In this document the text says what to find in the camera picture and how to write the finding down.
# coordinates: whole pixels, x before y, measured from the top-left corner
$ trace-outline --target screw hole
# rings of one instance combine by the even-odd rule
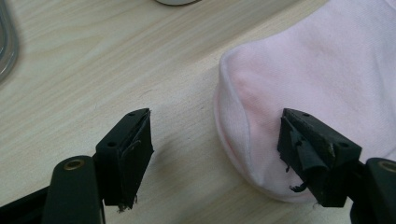
[[[396,163],[390,162],[390,161],[380,161],[379,166],[381,166],[383,169],[396,173]]]
[[[84,160],[73,160],[69,161],[64,165],[64,169],[67,171],[76,170],[84,165]]]
[[[115,143],[115,142],[109,142],[109,143],[107,143],[107,146],[108,147],[115,147],[117,145],[117,143]]]

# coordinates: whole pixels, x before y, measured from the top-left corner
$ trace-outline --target pink sock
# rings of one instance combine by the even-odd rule
[[[288,30],[226,52],[215,94],[219,137],[252,185],[314,202],[276,150],[283,108],[312,114],[363,150],[396,161],[396,0],[331,0]]]

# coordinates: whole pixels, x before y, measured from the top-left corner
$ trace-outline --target light wooden table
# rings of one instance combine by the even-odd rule
[[[7,2],[21,51],[0,83],[0,205],[46,187],[58,162],[93,155],[123,115],[149,107],[155,152],[138,204],[107,207],[107,223],[349,223],[350,203],[281,203],[251,187],[213,116],[221,54],[324,0]]]

